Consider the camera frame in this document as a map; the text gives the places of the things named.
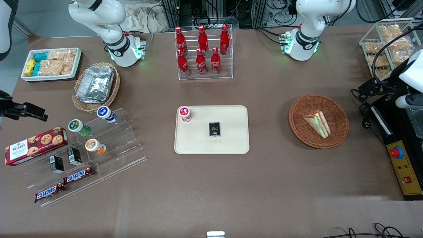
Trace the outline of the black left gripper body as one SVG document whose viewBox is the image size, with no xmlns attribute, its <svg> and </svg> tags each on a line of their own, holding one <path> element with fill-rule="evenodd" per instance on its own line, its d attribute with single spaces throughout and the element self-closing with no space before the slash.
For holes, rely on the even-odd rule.
<svg viewBox="0 0 423 238">
<path fill-rule="evenodd" d="M 399 89 L 399 92 L 415 92 L 414 59 L 407 59 L 397 66 L 387 78 L 389 86 Z"/>
</svg>

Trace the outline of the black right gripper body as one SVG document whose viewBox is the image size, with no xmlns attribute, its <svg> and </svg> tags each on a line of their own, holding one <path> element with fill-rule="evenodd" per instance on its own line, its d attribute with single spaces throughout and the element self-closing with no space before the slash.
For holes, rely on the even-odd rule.
<svg viewBox="0 0 423 238">
<path fill-rule="evenodd" d="M 6 114 L 6 112 L 14 107 L 15 103 L 13 102 L 12 96 L 3 90 L 0 90 L 0 116 L 12 119 L 12 117 Z"/>
</svg>

